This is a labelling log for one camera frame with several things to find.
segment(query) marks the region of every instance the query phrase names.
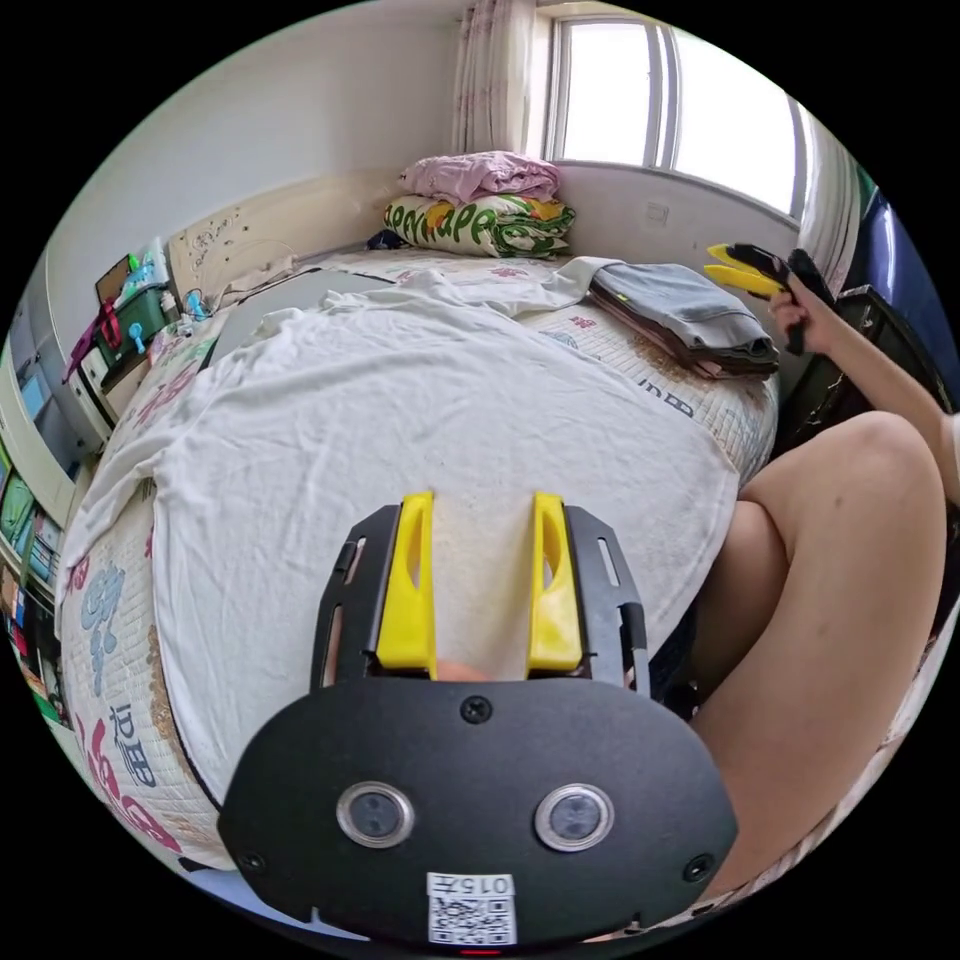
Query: leg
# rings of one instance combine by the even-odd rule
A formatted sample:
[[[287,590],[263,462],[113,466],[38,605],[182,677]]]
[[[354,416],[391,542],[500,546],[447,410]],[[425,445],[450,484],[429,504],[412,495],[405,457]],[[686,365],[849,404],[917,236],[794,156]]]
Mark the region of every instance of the leg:
[[[740,824],[705,896],[772,866],[863,771],[913,677],[944,564],[936,464],[920,435],[888,414],[857,417],[785,454],[744,499],[702,611],[704,637],[726,630],[728,646],[710,655],[697,643],[717,686],[692,725]],[[782,594],[751,646],[778,562]],[[724,578],[751,567],[754,583],[728,582],[724,598]],[[741,591],[754,602],[739,623],[716,623]]]

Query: green box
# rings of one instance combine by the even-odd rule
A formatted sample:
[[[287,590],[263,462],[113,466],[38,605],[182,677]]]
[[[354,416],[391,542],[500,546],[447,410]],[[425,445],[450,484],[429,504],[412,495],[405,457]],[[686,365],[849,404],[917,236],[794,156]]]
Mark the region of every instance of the green box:
[[[123,338],[119,347],[111,347],[103,331],[97,330],[96,344],[109,368],[113,369],[126,360],[131,353],[136,353],[136,341],[130,336],[130,327],[135,323],[139,323],[143,331],[140,339],[144,346],[167,325],[167,318],[160,306],[163,290],[163,287],[146,287],[139,290],[117,310],[117,323]]]

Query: qr code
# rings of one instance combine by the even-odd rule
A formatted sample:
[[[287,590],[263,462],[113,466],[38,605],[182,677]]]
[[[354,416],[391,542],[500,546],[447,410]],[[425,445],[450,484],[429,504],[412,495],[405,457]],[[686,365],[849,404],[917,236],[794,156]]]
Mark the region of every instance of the qr code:
[[[431,897],[430,941],[494,947],[517,942],[512,898]]]

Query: pink cloth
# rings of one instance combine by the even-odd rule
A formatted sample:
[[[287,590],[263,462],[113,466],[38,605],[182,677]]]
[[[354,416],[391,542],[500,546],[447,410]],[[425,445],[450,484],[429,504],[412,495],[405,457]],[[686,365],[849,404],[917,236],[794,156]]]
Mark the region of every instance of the pink cloth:
[[[450,203],[471,203],[492,193],[515,193],[531,200],[552,200],[560,172],[552,163],[506,150],[427,157],[400,174],[407,193]]]

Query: knee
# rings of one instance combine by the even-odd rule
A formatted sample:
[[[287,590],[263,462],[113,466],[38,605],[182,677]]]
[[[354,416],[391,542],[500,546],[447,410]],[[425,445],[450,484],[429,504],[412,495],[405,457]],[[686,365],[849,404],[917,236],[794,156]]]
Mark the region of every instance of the knee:
[[[903,417],[871,411],[841,424],[841,462],[878,492],[904,488],[939,509],[943,485],[936,459],[919,431]]]

